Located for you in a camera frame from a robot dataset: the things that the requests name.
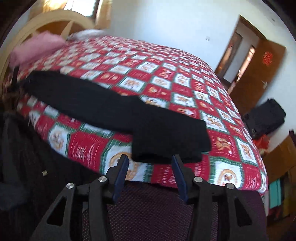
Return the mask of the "grey striped pillow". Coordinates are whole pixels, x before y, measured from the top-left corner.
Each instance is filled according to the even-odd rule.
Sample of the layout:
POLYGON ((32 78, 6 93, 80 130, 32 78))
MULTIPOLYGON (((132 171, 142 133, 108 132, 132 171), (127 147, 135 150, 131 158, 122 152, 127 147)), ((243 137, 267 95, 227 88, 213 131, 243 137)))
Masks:
POLYGON ((90 38, 103 37, 106 35, 107 33, 105 32, 105 30, 87 29, 87 30, 76 32, 76 33, 72 33, 67 37, 67 40, 82 41, 90 38))

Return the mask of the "pink pillow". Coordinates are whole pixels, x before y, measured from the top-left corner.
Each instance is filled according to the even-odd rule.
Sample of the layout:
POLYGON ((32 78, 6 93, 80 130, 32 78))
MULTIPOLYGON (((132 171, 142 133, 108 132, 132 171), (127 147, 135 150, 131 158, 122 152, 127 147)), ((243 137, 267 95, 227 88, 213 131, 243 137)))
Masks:
POLYGON ((49 31, 37 34, 16 46, 10 54, 10 68, 21 66, 27 62, 34 61, 45 54, 49 54, 66 45, 66 40, 60 35, 49 31))

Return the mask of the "red christmas patchwork bedspread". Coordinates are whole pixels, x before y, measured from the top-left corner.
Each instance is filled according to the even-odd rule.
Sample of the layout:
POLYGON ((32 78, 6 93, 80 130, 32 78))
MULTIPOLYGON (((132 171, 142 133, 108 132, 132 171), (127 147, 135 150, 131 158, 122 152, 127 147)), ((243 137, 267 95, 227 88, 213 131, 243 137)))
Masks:
MULTIPOLYGON (((215 185, 232 183, 241 190, 266 192, 268 177, 259 151, 232 99, 200 58, 167 46, 105 36, 71 41, 23 66, 18 77, 33 70, 59 70, 204 120, 212 150, 203 153, 201 162, 190 164, 194 173, 215 185)), ((55 151, 92 170, 105 173, 121 155, 132 153, 130 136, 80 122, 32 96, 22 97, 16 109, 55 151)))

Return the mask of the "yellow curtain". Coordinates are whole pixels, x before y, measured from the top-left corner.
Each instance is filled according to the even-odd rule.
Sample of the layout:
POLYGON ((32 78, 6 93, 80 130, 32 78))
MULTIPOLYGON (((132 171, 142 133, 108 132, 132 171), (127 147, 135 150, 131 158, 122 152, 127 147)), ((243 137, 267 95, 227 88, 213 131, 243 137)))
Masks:
POLYGON ((111 24, 113 0, 100 0, 95 18, 95 29, 108 29, 111 24))

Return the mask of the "black bag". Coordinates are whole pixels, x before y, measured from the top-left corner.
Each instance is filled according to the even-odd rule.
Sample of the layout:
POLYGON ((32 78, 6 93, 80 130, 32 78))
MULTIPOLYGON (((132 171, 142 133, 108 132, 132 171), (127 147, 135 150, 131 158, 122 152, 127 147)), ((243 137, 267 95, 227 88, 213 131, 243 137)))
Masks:
POLYGON ((277 130, 285 122, 286 112, 271 98, 242 117, 252 139, 259 139, 277 130))

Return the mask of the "dark mesh chair back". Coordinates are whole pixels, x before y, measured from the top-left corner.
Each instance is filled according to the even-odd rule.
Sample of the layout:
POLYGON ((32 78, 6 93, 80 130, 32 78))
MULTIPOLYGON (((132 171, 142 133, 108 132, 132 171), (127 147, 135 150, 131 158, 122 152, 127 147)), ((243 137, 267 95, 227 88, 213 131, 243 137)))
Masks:
MULTIPOLYGON (((244 192, 266 228, 259 194, 244 192)), ((130 182, 119 202, 107 210, 113 240, 187 240, 193 206, 185 204, 175 189, 130 182)), ((210 240, 217 240, 216 233, 214 227, 210 240)))

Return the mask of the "black pants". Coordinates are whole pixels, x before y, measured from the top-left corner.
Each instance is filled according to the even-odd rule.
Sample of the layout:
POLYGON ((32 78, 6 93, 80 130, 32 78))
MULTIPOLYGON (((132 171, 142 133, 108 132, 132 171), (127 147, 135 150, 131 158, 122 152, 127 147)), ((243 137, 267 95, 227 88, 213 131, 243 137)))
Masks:
POLYGON ((202 160, 212 145, 203 120, 122 96, 88 80, 56 71, 33 71, 19 83, 24 92, 92 126, 132 136, 132 160, 170 164, 202 160))

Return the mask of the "cream wooden headboard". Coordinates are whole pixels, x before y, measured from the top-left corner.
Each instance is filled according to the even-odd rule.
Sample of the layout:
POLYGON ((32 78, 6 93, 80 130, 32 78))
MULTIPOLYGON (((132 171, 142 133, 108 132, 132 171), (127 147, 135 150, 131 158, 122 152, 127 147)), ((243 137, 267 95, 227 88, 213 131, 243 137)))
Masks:
POLYGON ((29 20, 1 51, 1 82, 7 73, 11 51, 33 35, 49 31, 66 39, 72 33, 94 27, 91 18, 75 11, 58 9, 37 15, 29 20))

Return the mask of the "red door decoration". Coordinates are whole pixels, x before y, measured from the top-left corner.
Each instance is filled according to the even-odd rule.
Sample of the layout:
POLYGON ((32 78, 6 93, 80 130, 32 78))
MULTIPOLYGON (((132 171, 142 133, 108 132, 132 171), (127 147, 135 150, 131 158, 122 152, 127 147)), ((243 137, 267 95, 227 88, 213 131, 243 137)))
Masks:
POLYGON ((271 52, 265 51, 262 56, 262 63, 266 66, 271 65, 273 62, 273 54, 271 52))

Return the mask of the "window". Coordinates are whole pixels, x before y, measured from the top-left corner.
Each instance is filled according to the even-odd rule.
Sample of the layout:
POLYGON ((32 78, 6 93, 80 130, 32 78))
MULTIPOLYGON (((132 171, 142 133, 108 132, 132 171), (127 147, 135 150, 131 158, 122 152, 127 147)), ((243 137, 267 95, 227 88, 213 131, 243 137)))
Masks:
POLYGON ((97 5, 96 0, 71 0, 67 1, 64 10, 75 11, 83 16, 92 16, 97 5))

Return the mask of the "brown wooden door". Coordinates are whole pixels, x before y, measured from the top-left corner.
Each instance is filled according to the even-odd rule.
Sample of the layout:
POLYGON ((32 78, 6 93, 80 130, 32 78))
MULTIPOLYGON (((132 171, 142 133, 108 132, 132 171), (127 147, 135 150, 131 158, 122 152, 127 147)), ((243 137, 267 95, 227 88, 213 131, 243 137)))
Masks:
POLYGON ((240 80, 230 93, 230 97, 241 116, 253 109, 263 96, 268 84, 273 80, 281 65, 286 47, 269 41, 260 40, 254 56, 240 80), (265 51, 273 54, 273 62, 266 66, 262 63, 265 51))

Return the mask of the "wooden cabinet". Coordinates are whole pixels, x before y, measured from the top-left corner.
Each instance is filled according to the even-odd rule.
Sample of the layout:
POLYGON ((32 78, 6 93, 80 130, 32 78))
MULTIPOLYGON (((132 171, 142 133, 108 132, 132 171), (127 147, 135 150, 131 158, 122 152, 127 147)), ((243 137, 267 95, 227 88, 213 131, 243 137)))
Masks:
POLYGON ((287 136, 275 149, 268 153, 263 162, 269 183, 273 183, 295 167, 295 144, 291 136, 287 136))

